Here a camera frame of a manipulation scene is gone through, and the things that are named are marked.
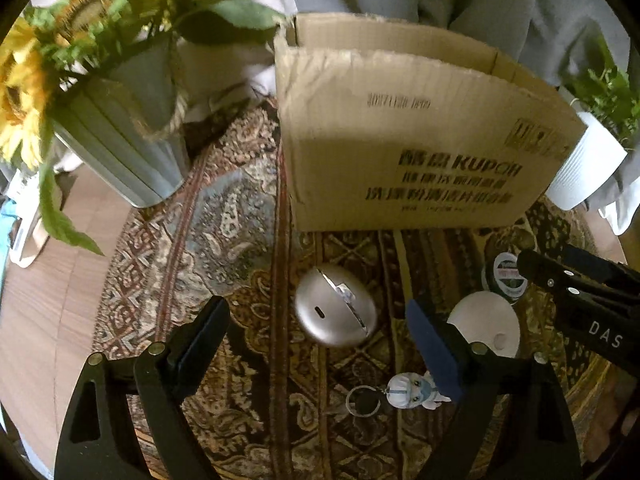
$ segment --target wooden surface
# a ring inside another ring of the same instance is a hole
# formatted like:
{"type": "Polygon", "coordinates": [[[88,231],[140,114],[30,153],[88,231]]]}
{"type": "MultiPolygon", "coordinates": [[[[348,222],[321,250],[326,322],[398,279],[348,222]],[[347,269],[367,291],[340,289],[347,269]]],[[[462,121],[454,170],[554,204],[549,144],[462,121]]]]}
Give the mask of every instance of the wooden surface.
{"type": "Polygon", "coordinates": [[[9,264],[0,305],[0,402],[53,470],[58,435],[91,351],[102,284],[130,205],[87,167],[65,204],[105,256],[50,239],[27,269],[9,264]]]}

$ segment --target paisley pattern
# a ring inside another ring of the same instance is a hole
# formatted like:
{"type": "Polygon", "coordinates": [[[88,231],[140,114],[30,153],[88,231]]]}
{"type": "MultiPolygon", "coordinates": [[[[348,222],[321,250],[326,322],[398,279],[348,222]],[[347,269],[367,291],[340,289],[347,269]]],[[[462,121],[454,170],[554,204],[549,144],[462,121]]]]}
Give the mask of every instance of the paisley pattern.
{"type": "MultiPolygon", "coordinates": [[[[385,408],[371,418],[342,409],[360,384],[424,372],[404,322],[410,297],[429,294],[445,317],[481,290],[485,261],[538,248],[556,257],[570,242],[594,251],[580,215],[537,202],[513,226],[486,230],[300,233],[291,225],[273,102],[240,114],[197,158],[167,202],[132,211],[104,285],[94,347],[110,358],[139,354],[193,319],[212,294],[232,323],[200,389],[182,410],[225,479],[413,479],[442,440],[455,406],[385,408]],[[292,314],[300,278],[319,262],[355,273],[369,288],[380,326],[363,345],[326,349],[292,314]]],[[[583,441],[607,363],[552,326],[555,306],[530,286],[514,306],[522,355],[554,364],[583,441]]],[[[498,400],[473,478],[488,465],[506,400],[498,400]]],[[[166,471],[136,398],[130,409],[156,476],[166,471]]]]}

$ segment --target blue object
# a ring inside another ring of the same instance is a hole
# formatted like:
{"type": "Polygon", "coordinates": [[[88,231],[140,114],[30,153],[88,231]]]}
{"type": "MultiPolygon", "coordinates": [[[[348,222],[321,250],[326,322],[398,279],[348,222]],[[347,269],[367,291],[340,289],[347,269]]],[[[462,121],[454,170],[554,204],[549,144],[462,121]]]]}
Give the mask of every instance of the blue object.
{"type": "Polygon", "coordinates": [[[15,207],[15,202],[8,198],[0,208],[0,299],[2,298],[2,288],[4,287],[6,258],[9,255],[9,250],[11,249],[9,234],[14,226],[14,222],[18,219],[18,216],[15,213],[15,207]]]}
{"type": "Polygon", "coordinates": [[[464,391],[460,386],[458,363],[415,300],[407,303],[406,324],[439,392],[459,402],[464,391]]]}

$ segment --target gray flower pot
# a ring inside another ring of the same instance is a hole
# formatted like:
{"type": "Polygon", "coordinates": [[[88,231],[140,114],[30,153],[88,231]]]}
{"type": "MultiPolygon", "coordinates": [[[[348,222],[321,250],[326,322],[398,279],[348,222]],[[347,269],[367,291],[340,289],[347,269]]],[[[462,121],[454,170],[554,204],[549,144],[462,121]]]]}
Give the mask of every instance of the gray flower pot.
{"type": "Polygon", "coordinates": [[[135,207],[170,197],[190,169],[179,133],[160,140],[142,134],[160,132],[180,115],[170,41],[156,38],[105,78],[73,88],[51,114],[58,138],[135,207]]]}

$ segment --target white flower pot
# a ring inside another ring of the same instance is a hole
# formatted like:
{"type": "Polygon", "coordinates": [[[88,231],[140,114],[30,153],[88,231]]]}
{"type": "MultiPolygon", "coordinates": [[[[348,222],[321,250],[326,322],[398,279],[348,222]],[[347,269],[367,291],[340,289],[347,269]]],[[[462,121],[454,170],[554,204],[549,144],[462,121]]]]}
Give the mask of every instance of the white flower pot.
{"type": "Polygon", "coordinates": [[[140,133],[162,130],[175,120],[170,38],[159,38],[127,59],[108,79],[92,77],[53,110],[56,135],[131,205],[148,207],[171,196],[189,173],[179,134],[149,140],[140,133]]]}
{"type": "Polygon", "coordinates": [[[546,190],[548,199],[565,211],[590,197],[626,157],[625,149],[592,114],[578,116],[587,130],[546,190]]]}

